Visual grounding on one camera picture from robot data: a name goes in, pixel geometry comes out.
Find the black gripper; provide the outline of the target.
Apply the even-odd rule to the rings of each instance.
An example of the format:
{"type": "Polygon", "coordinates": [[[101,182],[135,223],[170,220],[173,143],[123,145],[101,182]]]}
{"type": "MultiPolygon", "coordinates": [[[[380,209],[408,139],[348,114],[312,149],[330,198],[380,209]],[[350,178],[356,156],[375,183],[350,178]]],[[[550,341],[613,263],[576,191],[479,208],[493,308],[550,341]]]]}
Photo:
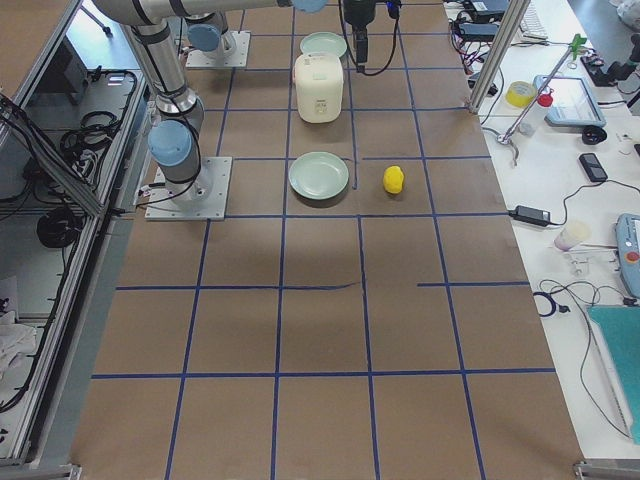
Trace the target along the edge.
{"type": "Polygon", "coordinates": [[[366,27],[375,19],[375,0],[345,0],[343,12],[345,21],[353,28],[355,64],[366,63],[369,45],[366,27]]]}

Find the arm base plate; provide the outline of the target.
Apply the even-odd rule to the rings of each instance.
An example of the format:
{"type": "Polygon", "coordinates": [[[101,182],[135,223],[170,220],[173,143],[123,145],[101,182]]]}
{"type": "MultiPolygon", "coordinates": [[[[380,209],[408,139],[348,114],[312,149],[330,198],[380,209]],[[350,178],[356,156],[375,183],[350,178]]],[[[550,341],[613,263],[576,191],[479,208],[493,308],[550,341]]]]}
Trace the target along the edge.
{"type": "Polygon", "coordinates": [[[151,190],[145,218],[150,221],[199,221],[225,219],[232,170],[231,157],[204,157],[193,184],[167,183],[159,167],[154,181],[163,186],[151,190]]]}
{"type": "Polygon", "coordinates": [[[186,60],[188,69],[245,68],[251,34],[249,31],[220,33],[212,26],[196,28],[188,32],[191,43],[186,60]]]}

